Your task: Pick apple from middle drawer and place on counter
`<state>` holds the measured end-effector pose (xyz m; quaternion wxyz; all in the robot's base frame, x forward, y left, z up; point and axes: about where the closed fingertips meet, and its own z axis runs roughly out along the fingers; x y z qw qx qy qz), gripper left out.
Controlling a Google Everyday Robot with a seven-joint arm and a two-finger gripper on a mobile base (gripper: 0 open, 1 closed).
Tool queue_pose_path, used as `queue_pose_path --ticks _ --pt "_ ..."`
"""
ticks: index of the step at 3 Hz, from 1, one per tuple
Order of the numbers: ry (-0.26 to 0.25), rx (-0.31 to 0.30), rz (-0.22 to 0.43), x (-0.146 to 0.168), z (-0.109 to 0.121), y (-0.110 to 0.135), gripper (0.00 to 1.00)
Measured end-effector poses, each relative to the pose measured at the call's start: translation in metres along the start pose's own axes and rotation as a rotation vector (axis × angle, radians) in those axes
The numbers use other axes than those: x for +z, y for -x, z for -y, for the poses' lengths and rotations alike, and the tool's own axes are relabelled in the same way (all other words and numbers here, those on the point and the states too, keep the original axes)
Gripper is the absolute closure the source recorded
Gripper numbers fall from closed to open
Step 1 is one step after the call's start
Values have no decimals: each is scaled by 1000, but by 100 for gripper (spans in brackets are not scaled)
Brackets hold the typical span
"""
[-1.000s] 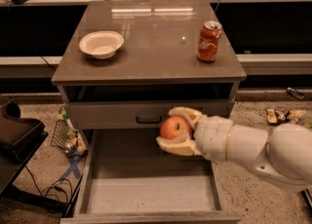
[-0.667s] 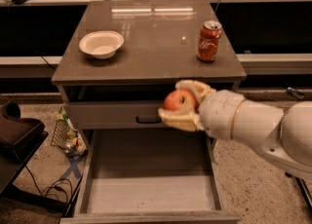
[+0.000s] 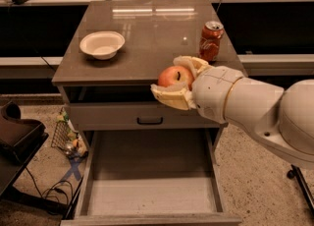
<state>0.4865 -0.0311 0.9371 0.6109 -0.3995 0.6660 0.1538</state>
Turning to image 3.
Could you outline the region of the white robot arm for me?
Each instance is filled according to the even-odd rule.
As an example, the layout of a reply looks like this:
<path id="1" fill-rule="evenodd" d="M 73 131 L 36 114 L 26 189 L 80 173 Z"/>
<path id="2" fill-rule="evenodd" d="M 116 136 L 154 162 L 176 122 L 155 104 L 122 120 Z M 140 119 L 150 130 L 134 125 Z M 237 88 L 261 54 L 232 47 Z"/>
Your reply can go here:
<path id="1" fill-rule="evenodd" d="M 314 168 L 313 80 L 284 89 L 191 56 L 175 58 L 168 70 L 151 86 L 159 102 L 233 124 L 286 162 Z"/>

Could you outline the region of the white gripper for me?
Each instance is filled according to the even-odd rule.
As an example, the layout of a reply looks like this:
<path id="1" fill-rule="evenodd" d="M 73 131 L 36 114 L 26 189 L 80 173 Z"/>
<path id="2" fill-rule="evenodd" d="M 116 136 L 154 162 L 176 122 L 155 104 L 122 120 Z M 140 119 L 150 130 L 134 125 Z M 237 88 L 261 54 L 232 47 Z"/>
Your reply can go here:
<path id="1" fill-rule="evenodd" d="M 243 72 L 225 66 L 212 67 L 207 61 L 192 56 L 176 57 L 173 64 L 189 69 L 197 78 L 192 84 L 192 91 L 186 83 L 170 86 L 153 84 L 150 89 L 155 99 L 179 110 L 196 108 L 203 118 L 225 123 L 228 93 L 236 81 L 244 77 Z"/>

